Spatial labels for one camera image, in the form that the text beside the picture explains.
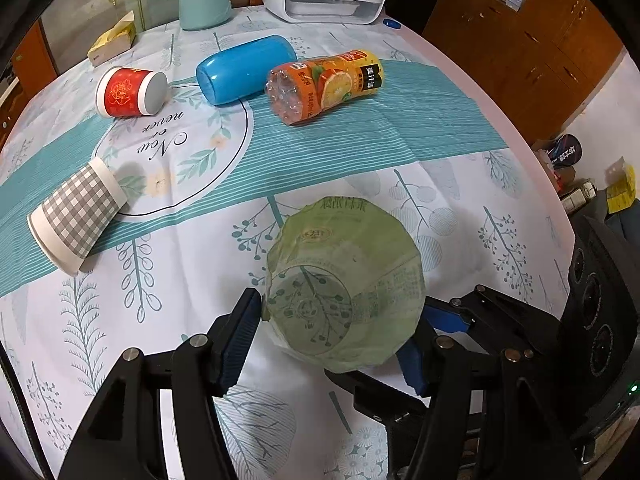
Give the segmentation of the green clear plastic cup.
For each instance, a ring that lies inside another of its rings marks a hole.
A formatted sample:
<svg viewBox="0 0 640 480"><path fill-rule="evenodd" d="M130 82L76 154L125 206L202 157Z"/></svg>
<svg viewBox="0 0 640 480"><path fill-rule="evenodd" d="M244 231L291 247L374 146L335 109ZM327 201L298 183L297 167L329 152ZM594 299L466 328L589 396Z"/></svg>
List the green clear plastic cup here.
<svg viewBox="0 0 640 480"><path fill-rule="evenodd" d="M283 223L262 318L290 356L346 373L390 359L416 331L425 296L401 222L364 198L326 196Z"/></svg>

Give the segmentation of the grey checked paper cup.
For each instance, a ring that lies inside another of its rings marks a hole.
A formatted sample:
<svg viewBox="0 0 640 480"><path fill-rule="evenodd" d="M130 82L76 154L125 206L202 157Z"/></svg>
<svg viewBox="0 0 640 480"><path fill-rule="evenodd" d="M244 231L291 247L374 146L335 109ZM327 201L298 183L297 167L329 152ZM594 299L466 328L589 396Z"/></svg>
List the grey checked paper cup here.
<svg viewBox="0 0 640 480"><path fill-rule="evenodd" d="M81 167L27 216L32 237L61 271L75 276L127 195L99 157Z"/></svg>

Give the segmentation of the red white paper cup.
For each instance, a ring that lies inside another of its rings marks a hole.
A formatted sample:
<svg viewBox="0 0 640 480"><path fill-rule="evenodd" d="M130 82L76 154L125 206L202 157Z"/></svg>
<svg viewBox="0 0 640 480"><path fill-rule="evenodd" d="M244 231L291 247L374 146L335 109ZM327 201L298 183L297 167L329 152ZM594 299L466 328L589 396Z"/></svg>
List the red white paper cup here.
<svg viewBox="0 0 640 480"><path fill-rule="evenodd" d="M103 117L153 116L163 107L168 80L163 72L115 66L96 86L96 110Z"/></svg>

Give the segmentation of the blue plastic cup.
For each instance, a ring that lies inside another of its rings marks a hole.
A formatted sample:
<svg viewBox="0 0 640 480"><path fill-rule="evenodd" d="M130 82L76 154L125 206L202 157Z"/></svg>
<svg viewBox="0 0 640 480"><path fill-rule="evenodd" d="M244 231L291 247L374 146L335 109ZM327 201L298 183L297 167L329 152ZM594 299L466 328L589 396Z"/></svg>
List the blue plastic cup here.
<svg viewBox="0 0 640 480"><path fill-rule="evenodd" d="M296 60L288 40L271 35L209 56L196 66L195 77L207 102L221 106L261 92L270 70Z"/></svg>

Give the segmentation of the leaf patterned tablecloth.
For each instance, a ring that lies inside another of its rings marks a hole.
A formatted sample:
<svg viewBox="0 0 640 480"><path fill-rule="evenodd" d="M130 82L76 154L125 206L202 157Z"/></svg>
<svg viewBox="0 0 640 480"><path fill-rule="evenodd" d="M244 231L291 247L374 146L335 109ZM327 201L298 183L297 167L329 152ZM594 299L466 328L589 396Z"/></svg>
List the leaf patterned tablecloth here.
<svg viewBox="0 0 640 480"><path fill-rule="evenodd" d="M198 63L269 35L302 58L371 50L383 87L297 127L264 96L209 105ZM167 75L160 114L101 117L102 70L81 62L32 99L1 152L1 341L52 470L122 352L176 348L244 289L263 288L281 226L322 197L361 197L397 218L432 296L484 284L563 312L574 237L555 190L498 106L414 32L286 24L243 8L201 32L148 30L117 64ZM43 255L27 217L93 156L130 207L68 276Z"/></svg>

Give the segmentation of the brown wooden cabinet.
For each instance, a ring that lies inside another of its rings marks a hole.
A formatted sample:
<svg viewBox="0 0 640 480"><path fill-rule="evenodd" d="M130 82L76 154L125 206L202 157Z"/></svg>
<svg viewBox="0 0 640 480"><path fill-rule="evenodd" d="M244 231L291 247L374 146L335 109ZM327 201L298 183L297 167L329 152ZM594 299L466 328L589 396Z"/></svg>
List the brown wooden cabinet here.
<svg viewBox="0 0 640 480"><path fill-rule="evenodd" d="M590 0L437 0L423 37L465 71L529 144L550 140L623 51Z"/></svg>

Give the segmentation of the orange juice bottle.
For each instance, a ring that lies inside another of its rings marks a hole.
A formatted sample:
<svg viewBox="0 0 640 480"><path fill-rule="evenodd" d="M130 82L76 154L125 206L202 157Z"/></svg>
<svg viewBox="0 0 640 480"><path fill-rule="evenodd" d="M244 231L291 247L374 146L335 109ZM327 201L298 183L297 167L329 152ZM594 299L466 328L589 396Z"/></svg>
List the orange juice bottle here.
<svg viewBox="0 0 640 480"><path fill-rule="evenodd" d="M378 57L355 49L323 58L305 58L270 70L266 95L287 125L306 122L349 100L375 94L384 82Z"/></svg>

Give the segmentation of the blue bottle cap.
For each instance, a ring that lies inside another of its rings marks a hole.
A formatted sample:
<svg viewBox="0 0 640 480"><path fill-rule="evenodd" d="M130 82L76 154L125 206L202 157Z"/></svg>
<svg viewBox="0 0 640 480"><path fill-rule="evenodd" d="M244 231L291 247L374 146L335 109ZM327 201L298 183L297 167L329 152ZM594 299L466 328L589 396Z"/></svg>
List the blue bottle cap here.
<svg viewBox="0 0 640 480"><path fill-rule="evenodd" d="M384 18L383 24L392 29L401 29L401 24L392 18Z"/></svg>

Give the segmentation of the yellow tissue box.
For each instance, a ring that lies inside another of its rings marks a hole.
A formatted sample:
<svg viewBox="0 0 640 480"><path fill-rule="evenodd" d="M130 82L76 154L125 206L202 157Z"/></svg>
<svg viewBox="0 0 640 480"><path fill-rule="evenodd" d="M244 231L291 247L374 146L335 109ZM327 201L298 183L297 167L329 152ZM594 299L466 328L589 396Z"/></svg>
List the yellow tissue box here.
<svg viewBox="0 0 640 480"><path fill-rule="evenodd" d="M88 50L87 58L92 66L99 66L129 50L136 37L136 18L134 11L129 11L111 29L99 36Z"/></svg>

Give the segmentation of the light teal ceramic canister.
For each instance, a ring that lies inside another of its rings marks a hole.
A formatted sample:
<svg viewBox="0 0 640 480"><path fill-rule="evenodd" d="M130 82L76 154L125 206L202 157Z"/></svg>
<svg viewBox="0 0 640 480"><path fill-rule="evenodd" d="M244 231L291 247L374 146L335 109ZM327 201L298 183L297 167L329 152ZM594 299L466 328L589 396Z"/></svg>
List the light teal ceramic canister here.
<svg viewBox="0 0 640 480"><path fill-rule="evenodd" d="M180 27L188 32L208 29L231 18L231 0L178 0Z"/></svg>

